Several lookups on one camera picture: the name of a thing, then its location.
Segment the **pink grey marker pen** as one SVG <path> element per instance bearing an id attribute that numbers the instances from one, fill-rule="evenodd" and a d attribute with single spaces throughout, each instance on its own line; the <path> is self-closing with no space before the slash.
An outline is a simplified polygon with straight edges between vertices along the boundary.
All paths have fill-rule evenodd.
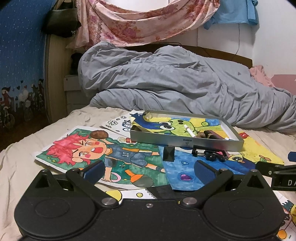
<path id="1" fill-rule="evenodd" d="M 216 132 L 212 131 L 212 130 L 206 130 L 204 131 L 204 134 L 206 136 L 206 138 L 210 138 L 210 139 L 215 139 L 215 140 L 230 140 L 228 137 L 222 137 L 219 134 L 217 134 Z"/>

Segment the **black binder clip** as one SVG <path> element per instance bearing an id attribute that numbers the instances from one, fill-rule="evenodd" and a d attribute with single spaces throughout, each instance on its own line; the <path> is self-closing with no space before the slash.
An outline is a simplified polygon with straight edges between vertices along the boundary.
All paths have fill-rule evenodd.
<path id="1" fill-rule="evenodd" d="M 165 146 L 163 150 L 163 161 L 173 162 L 175 160 L 175 147 Z"/>

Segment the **blue yellow cartoon drawing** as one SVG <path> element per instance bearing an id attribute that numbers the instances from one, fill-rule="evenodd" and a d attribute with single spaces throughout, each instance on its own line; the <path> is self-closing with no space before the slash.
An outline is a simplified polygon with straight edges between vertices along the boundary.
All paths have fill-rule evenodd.
<path id="1" fill-rule="evenodd" d="M 262 146 L 255 139 L 245 132 L 240 132 L 244 140 L 243 150 L 241 152 L 227 152 L 228 159 L 225 162 L 207 161 L 204 157 L 194 157 L 192 150 L 175 150 L 175 160 L 173 162 L 163 161 L 166 177 L 173 190 L 195 191 L 204 184 L 195 176 L 194 164 L 197 160 L 210 165 L 216 170 L 227 168 L 234 174 L 246 174 L 249 170 L 255 168 L 257 162 L 267 162 L 283 165 L 284 161 L 276 156 L 269 149 Z"/>

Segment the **red-haired boy drawing paper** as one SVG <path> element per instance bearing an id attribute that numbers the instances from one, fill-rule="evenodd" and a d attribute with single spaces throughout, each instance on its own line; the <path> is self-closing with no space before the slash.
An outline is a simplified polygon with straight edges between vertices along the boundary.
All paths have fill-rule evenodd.
<path id="1" fill-rule="evenodd" d="M 102 128 L 77 126 L 35 154 L 37 161 L 65 173 L 102 161 L 99 182 L 133 190 L 167 185 L 163 160 L 155 144 L 137 143 Z"/>

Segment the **brown walnut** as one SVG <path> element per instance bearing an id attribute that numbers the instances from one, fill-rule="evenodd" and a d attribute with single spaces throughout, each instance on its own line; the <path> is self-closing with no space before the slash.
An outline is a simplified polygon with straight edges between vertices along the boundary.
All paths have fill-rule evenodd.
<path id="1" fill-rule="evenodd" d="M 206 135 L 204 132 L 197 132 L 197 135 L 196 135 L 197 138 L 206 138 Z"/>

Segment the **green frog drawing paper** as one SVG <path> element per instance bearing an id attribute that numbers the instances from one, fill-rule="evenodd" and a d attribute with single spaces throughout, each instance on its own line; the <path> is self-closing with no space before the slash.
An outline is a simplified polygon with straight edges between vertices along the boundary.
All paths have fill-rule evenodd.
<path id="1" fill-rule="evenodd" d="M 132 125 L 141 131 L 163 135 L 191 137 L 185 130 L 187 125 L 195 135 L 197 132 L 212 130 L 222 137 L 228 137 L 222 128 L 222 122 L 216 118 L 196 118 L 190 116 L 152 115 L 152 113 L 133 114 Z"/>

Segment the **black white doodle paper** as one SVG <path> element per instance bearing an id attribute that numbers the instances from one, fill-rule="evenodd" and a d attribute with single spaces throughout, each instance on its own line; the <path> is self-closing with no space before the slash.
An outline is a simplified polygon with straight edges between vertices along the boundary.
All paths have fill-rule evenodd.
<path id="1" fill-rule="evenodd" d="M 143 110 L 132 110 L 127 114 L 122 114 L 116 118 L 111 120 L 105 121 L 102 124 L 103 128 L 107 128 L 110 131 L 113 131 L 119 135 L 125 136 L 127 138 L 130 137 L 130 129 L 132 128 L 132 121 L 131 117 L 133 114 L 142 114 L 144 113 Z"/>

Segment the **beige bed sheet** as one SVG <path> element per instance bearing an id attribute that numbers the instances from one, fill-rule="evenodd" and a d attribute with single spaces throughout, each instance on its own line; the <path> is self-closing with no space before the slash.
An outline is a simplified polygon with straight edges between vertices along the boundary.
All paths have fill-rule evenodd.
<path id="1" fill-rule="evenodd" d="M 1 240 L 18 240 L 22 236 L 14 220 L 15 207 L 31 181 L 45 168 L 34 161 L 32 154 L 42 150 L 75 126 L 100 127 L 103 122 L 128 112 L 119 108 L 86 106 L 72 111 L 69 116 L 1 151 Z M 295 164 L 287 159 L 289 152 L 295 152 L 295 132 L 279 133 L 267 128 L 252 130 L 236 126 L 234 129 L 238 133 L 247 133 L 281 158 L 285 165 Z"/>

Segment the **silver shallow box tray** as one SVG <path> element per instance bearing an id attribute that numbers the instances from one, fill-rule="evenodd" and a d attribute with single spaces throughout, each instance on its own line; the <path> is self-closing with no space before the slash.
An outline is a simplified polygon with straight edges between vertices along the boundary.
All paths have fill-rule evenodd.
<path id="1" fill-rule="evenodd" d="M 241 151 L 243 149 L 244 140 L 234 128 L 227 123 L 223 118 L 218 118 L 208 115 L 197 115 L 197 114 L 185 114 L 176 113 L 171 111 L 160 111 L 160 110 L 146 110 L 144 113 L 152 113 L 152 115 L 173 115 L 173 116 L 190 116 L 196 118 L 216 118 L 222 122 L 222 128 L 229 136 L 230 140 L 215 140 L 210 138 L 192 138 L 182 136 L 163 135 L 159 133 L 150 133 L 141 131 L 136 126 L 132 125 L 130 129 L 130 138 L 133 141 L 157 144 L 163 146 L 175 146 L 181 148 L 193 148 L 193 146 L 199 146 L 200 149 L 215 148 L 226 151 Z"/>

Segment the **pink ruffled pillow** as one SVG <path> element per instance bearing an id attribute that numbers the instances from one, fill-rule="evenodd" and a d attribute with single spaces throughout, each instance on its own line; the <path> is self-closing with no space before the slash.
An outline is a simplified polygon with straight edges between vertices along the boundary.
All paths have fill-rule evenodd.
<path id="1" fill-rule="evenodd" d="M 262 65 L 255 65 L 249 69 L 251 76 L 259 83 L 267 87 L 274 87 L 271 79 L 266 75 Z"/>

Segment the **grey rumpled duvet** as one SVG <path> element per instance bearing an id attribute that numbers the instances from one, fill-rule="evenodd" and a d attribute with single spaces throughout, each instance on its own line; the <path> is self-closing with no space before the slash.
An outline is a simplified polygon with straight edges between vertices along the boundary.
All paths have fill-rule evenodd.
<path id="1" fill-rule="evenodd" d="M 295 132 L 295 96 L 257 82 L 249 69 L 180 46 L 153 53 L 101 42 L 81 57 L 78 79 L 90 105 L 212 115 L 239 128 Z"/>

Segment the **wooden headboard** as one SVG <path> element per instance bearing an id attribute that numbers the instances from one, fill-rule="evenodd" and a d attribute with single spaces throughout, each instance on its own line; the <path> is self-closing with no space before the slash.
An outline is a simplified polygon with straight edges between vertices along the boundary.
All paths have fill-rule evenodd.
<path id="1" fill-rule="evenodd" d="M 150 48 L 152 51 L 155 51 L 160 47 L 164 47 L 168 45 L 171 45 L 173 47 L 183 47 L 184 49 L 191 51 L 197 55 L 201 55 L 203 57 L 232 61 L 232 62 L 242 64 L 248 68 L 251 68 L 253 66 L 252 60 L 247 57 L 243 57 L 238 54 L 232 54 L 232 53 L 228 53 L 220 50 L 198 47 L 198 46 L 181 45 L 180 43 L 156 43 L 156 44 L 148 44 L 147 47 Z"/>

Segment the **pink floral curtain cloth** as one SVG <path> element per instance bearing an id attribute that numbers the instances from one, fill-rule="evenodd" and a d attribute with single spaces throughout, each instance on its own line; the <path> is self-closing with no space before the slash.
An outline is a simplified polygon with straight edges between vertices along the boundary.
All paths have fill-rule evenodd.
<path id="1" fill-rule="evenodd" d="M 173 1 L 151 11 L 122 9 L 106 1 L 77 1 L 81 27 L 69 49 L 89 49 L 106 41 L 131 47 L 166 40 L 205 24 L 220 1 Z"/>

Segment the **blue hanging cloth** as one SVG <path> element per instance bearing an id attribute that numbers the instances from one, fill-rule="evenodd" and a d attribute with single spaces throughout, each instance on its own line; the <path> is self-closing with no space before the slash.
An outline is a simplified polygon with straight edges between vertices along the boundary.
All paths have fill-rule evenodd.
<path id="1" fill-rule="evenodd" d="M 220 1 L 217 12 L 204 25 L 209 30 L 213 24 L 258 24 L 256 6 L 258 1 L 254 0 L 224 0 Z"/>

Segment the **blue cartoon wall hanging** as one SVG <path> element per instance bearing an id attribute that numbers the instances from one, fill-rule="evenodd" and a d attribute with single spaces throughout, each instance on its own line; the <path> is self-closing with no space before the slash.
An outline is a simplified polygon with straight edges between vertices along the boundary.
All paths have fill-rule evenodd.
<path id="1" fill-rule="evenodd" d="M 42 23 L 53 1 L 1 1 L 1 128 L 45 112 Z"/>

